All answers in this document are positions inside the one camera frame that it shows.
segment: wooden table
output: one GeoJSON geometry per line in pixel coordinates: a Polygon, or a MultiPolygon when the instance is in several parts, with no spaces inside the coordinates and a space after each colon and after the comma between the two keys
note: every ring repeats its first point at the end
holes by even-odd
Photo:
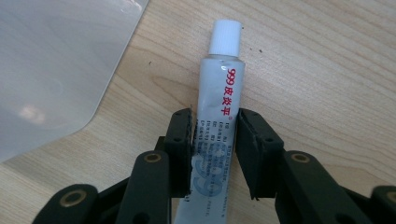
{"type": "MultiPolygon", "coordinates": [[[[127,177],[173,112],[196,108],[199,62],[223,18],[244,26],[242,107],[262,114],[286,150],[316,156],[366,196],[396,185],[395,1],[150,0],[92,121],[0,165],[0,222],[32,222],[66,186],[101,191],[127,177]]],[[[228,223],[277,222],[274,200],[249,199],[234,157],[228,223]]]]}

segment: translucent plastic board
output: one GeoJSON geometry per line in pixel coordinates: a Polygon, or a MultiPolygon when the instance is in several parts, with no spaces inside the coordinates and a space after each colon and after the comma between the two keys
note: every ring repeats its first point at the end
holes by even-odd
{"type": "Polygon", "coordinates": [[[147,3],[0,1],[0,161],[91,120],[147,3]]]}

